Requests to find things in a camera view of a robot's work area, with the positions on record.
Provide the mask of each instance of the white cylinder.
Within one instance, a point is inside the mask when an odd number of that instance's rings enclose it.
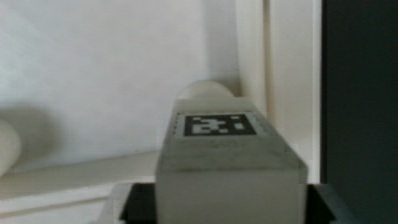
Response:
[[[180,99],[233,97],[233,93],[220,83],[203,80],[185,88]]]

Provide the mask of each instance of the rectangular block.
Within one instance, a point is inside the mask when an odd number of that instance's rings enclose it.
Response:
[[[180,100],[156,168],[158,223],[302,224],[306,178],[249,100]]]

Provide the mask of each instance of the black base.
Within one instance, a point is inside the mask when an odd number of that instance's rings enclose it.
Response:
[[[132,187],[119,219],[126,224],[156,224],[155,184]],[[306,224],[329,224],[334,215],[313,185],[307,185]]]

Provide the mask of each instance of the rounded white object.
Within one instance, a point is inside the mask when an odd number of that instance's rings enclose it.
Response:
[[[197,81],[185,88],[180,99],[233,97],[233,93],[215,81]]]
[[[21,155],[21,139],[9,123],[0,120],[0,176]]]

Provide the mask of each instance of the black panel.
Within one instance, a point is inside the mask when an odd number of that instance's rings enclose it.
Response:
[[[135,184],[128,196],[128,202],[124,205],[124,212],[121,215],[121,219],[126,221],[126,224],[156,224],[155,200],[155,184]],[[315,186],[309,185],[306,224],[329,224],[331,221],[334,221],[334,215]]]
[[[398,1],[323,1],[323,181],[366,224],[398,222]]]

